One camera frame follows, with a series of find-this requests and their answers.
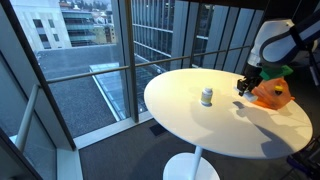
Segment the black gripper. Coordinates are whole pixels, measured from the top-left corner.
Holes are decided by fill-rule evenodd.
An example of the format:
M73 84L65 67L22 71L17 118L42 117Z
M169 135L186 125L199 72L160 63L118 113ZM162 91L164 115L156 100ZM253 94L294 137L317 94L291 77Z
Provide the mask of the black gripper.
M258 87L262 82L262 77L260 72L262 69L260 67L255 67L252 65L247 65L244 70L244 78L237 81L238 94L243 96L246 88L252 91L255 87Z

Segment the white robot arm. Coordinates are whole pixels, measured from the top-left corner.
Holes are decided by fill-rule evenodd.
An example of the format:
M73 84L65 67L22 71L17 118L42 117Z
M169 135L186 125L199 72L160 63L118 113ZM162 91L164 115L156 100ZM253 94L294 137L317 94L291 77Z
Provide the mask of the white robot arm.
M255 38L244 78L237 81L239 95L251 92L262 80L290 74L288 64L312 53L319 37L319 10L297 24L291 19L265 21Z

